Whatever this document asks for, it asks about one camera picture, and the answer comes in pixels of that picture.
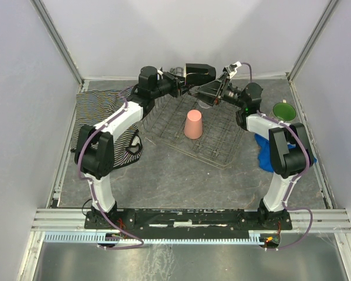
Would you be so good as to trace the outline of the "black mug cream inside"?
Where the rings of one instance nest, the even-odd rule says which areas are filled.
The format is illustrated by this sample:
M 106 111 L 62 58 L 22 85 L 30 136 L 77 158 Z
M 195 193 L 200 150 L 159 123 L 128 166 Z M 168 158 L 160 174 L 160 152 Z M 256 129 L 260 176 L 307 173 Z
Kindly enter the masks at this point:
M 207 84 L 216 79 L 216 68 L 209 64 L 186 63 L 185 85 L 187 87 Z

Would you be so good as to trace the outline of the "salmon pink plastic cup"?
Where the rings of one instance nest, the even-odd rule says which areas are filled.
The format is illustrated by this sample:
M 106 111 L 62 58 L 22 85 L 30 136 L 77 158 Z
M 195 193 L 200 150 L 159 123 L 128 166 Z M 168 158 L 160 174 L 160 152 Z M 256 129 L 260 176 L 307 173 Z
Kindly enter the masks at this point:
M 202 135 L 202 114 L 193 109 L 187 113 L 184 127 L 184 135 L 189 139 L 198 139 Z

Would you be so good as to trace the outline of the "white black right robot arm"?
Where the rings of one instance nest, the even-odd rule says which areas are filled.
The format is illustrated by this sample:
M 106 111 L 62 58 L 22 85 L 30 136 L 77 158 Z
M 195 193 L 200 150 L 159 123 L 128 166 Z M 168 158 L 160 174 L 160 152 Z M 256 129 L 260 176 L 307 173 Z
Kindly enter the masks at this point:
M 263 89 L 258 83 L 250 81 L 244 88 L 232 85 L 231 78 L 239 67 L 239 62 L 231 64 L 216 76 L 215 69 L 206 65 L 196 81 L 188 84 L 195 97 L 209 106 L 221 101 L 237 106 L 238 126 L 268 141 L 273 178 L 255 216 L 263 226 L 282 224 L 288 217 L 291 192 L 314 164 L 314 156 L 302 123 L 289 124 L 261 112 Z

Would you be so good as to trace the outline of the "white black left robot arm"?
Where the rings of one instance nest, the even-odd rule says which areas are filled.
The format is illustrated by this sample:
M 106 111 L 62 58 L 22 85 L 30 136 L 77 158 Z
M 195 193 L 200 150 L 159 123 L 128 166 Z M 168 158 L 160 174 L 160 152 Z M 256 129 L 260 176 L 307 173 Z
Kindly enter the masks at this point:
M 92 195 L 92 214 L 114 226 L 116 200 L 109 175 L 115 165 L 115 145 L 122 134 L 153 109 L 155 100 L 165 95 L 179 97 L 187 91 L 186 76 L 146 66 L 140 71 L 128 97 L 118 97 L 122 106 L 96 125 L 80 128 L 75 160 L 78 175 L 87 181 Z

